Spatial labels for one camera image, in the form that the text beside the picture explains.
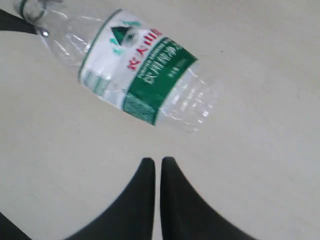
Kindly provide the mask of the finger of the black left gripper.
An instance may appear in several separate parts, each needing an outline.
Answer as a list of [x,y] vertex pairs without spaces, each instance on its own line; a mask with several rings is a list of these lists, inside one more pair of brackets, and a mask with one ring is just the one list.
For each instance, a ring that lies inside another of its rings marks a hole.
[[40,35],[42,37],[49,36],[49,32],[47,30],[40,27],[35,27],[34,25],[26,22],[24,19],[2,9],[0,10],[0,30]]

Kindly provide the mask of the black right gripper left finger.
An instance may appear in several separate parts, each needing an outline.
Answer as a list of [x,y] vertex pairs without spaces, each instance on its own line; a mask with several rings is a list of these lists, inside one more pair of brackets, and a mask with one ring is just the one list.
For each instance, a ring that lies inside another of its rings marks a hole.
[[155,215],[155,162],[143,158],[118,198],[69,240],[151,240]]

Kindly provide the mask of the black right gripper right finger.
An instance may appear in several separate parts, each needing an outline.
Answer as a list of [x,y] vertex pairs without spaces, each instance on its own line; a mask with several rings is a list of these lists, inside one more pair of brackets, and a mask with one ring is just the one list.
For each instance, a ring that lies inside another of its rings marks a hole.
[[160,218],[164,240],[254,239],[203,200],[173,157],[161,164]]

